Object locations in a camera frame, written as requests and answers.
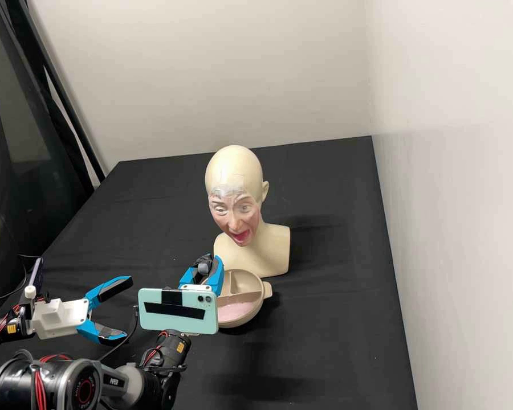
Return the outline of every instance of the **table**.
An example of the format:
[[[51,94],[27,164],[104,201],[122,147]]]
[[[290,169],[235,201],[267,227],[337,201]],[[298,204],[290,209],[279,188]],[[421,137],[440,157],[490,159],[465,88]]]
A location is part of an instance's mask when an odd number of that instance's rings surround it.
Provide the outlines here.
[[[263,218],[291,227],[290,271],[267,279],[274,295],[252,321],[193,338],[175,409],[416,409],[372,139],[254,151],[270,181]],[[210,157],[119,163],[45,252],[45,289],[73,300],[132,275],[93,316],[130,329],[138,288],[176,286],[212,250]],[[155,336],[138,329],[105,363],[136,361]],[[108,349],[35,337],[1,345],[0,364],[22,347],[92,359]]]

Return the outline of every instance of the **bowl handle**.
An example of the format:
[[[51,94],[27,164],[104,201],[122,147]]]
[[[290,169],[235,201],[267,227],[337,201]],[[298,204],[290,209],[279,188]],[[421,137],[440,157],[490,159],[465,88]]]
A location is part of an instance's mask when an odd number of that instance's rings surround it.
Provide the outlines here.
[[[262,282],[264,285],[264,299],[268,299],[272,296],[272,285],[269,282]]]

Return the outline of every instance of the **smartphone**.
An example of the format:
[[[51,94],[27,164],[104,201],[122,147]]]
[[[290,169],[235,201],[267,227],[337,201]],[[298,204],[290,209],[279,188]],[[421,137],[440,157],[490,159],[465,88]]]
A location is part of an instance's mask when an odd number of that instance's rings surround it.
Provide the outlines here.
[[[139,290],[141,327],[175,329],[185,333],[218,332],[217,295],[210,286],[184,285],[182,289]]]

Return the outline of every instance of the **open mouth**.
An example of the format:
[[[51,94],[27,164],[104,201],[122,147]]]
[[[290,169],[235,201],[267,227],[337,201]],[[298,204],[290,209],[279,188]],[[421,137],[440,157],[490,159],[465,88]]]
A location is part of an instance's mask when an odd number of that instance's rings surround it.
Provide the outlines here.
[[[232,233],[232,237],[234,238],[234,240],[237,242],[237,243],[243,243],[247,240],[247,238],[249,237],[249,230],[247,231],[244,231],[242,233],[238,233],[238,234],[235,234],[235,233]]]

